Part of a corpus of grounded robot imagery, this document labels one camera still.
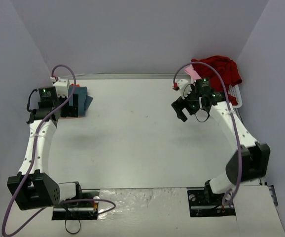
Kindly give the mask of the blue-grey t shirt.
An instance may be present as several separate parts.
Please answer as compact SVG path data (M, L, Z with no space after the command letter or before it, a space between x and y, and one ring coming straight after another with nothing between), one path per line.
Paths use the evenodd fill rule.
M77 86L74 94L78 95L78 116L83 117L86 115L93 98L88 95L88 87L86 86Z

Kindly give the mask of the orange t shirt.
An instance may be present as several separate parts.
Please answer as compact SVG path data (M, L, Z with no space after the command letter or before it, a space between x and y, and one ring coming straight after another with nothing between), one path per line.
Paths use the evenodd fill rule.
M56 87L57 96L60 104L63 104L63 102L72 94L69 101L59 110L62 118L77 118L85 116L86 114L88 88L84 86L77 86L74 92L72 93L73 88L74 86L70 86L67 90L68 95L65 95L63 94L64 87Z

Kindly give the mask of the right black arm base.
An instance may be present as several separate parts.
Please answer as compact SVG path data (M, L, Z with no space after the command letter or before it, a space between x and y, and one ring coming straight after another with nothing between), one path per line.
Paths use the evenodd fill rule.
M205 196L204 188L187 188L189 214L191 218L236 216L232 206L222 207L223 194L215 195L213 200Z

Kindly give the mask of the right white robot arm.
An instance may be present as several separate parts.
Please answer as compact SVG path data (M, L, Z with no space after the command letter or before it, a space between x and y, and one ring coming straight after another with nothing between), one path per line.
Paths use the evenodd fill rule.
M207 203L216 203L221 194L234 190L240 183L266 175L269 146L259 143L248 132L224 92L215 92L208 79L198 79L193 83L181 79L174 83L173 89L180 93L180 97L172 103L177 117L185 122L187 117L183 110L190 115L195 115L199 110L205 111L221 128L233 150L225 170L205 183L203 197Z

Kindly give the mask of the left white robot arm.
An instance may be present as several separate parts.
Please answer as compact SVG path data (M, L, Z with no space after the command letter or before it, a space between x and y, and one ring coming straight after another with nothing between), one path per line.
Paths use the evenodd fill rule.
M84 194L77 181L57 183L48 174L48 160L52 139L61 116L78 115L78 104L69 105L68 98L77 99L72 87L59 86L37 89L38 108L27 110L30 117L29 141L22 165L15 176L8 178L7 187L15 196L20 210L56 206L67 201L72 206L83 203Z

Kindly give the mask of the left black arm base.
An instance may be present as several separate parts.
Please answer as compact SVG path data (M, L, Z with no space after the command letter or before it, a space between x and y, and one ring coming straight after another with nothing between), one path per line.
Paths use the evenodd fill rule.
M97 220L97 207L91 202L59 204L53 207L52 221L60 220Z

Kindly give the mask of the pink t shirt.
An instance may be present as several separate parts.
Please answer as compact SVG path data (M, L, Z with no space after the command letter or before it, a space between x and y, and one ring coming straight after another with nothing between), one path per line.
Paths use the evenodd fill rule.
M192 65L185 67L184 72L190 76L191 81L201 79L201 76L194 70Z

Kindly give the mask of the white plastic laundry basket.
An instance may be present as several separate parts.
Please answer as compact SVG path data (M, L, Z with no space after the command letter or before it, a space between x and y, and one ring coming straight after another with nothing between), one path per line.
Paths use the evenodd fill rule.
M232 103L233 108L240 108L243 104L241 93L238 85L229 86L228 95L230 95L230 102Z

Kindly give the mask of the dark red t shirt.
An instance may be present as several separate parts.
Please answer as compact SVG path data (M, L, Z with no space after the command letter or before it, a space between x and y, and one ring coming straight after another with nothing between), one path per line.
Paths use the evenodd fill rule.
M238 72L237 64L233 60L225 56L212 56L206 59L192 59L192 62L203 62L213 67L223 79L224 85L229 90L229 86L235 86L242 83L242 78ZM193 64L194 70L201 78L209 78L211 88L215 92L223 92L222 84L218 76L207 66L202 64Z

